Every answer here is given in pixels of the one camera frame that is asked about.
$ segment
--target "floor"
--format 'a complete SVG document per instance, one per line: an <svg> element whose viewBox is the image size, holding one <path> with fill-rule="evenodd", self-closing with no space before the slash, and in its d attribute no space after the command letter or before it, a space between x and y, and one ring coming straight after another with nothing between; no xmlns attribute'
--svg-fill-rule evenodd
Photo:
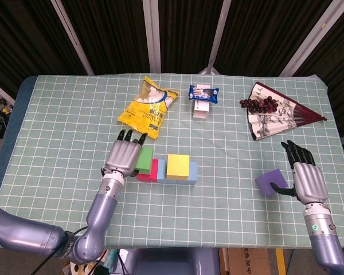
<svg viewBox="0 0 344 275"><path fill-rule="evenodd" d="M291 250L284 250L284 259L288 265ZM6 249L0 249L0 275L4 274L30 274L36 266L44 260L43 257L34 256L26 253L13 252ZM271 266L271 274L278 275L276 254L274 249L269 249L269 261ZM38 275L61 275L62 267L65 262L62 259L51 259L37 274ZM326 274L320 269L314 257L312 250L294 250L289 275L305 275L305 274Z"/></svg>

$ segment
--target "folding fan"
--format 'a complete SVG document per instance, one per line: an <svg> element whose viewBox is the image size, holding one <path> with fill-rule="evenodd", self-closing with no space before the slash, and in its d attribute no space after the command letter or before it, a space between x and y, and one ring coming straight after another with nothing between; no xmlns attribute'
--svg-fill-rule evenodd
<svg viewBox="0 0 344 275"><path fill-rule="evenodd" d="M254 140L303 126L325 117L299 104L276 90L257 82L248 100L241 100L247 108L248 122Z"/></svg>

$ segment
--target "table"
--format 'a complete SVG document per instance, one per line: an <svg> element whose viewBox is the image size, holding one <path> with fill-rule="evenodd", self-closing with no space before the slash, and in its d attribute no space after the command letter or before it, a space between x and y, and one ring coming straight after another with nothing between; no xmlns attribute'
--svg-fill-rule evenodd
<svg viewBox="0 0 344 275"><path fill-rule="evenodd" d="M117 118L139 93L144 75L38 76L24 81L0 154L0 207L70 231L85 226L100 168L119 131L128 128ZM154 147L154 158L189 154L198 162L199 178L195 186L127 179L107 231L108 247L310 247L304 206L295 198L263 197L254 180L279 168L292 185L280 146L287 139L307 147L324 171L344 246L344 154L320 79L147 76L181 95L169 108L159 138L147 138L145 145ZM248 98L257 81L328 121L253 141L239 100ZM192 117L187 99L190 84L200 83L220 89L218 104L206 120Z"/></svg>

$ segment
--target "light blue block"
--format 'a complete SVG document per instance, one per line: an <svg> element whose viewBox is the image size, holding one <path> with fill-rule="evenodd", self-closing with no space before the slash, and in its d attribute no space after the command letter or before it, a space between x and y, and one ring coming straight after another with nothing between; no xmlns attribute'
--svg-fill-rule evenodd
<svg viewBox="0 0 344 275"><path fill-rule="evenodd" d="M189 178L187 180L178 180L177 184L195 184L197 181L197 162L190 162Z"/></svg>
<svg viewBox="0 0 344 275"><path fill-rule="evenodd" d="M166 171L167 171L167 161L165 159L158 159L158 174L157 174L157 182L158 183L169 183L169 184L176 184L175 179L167 179L166 178Z"/></svg>

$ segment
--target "chip bag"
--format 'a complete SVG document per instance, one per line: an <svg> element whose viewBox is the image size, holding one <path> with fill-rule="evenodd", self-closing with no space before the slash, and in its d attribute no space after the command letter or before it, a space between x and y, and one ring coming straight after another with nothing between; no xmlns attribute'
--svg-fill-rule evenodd
<svg viewBox="0 0 344 275"><path fill-rule="evenodd" d="M144 77L141 93L134 98L118 120L156 139L167 109L178 95L179 91L160 88L151 79Z"/></svg>

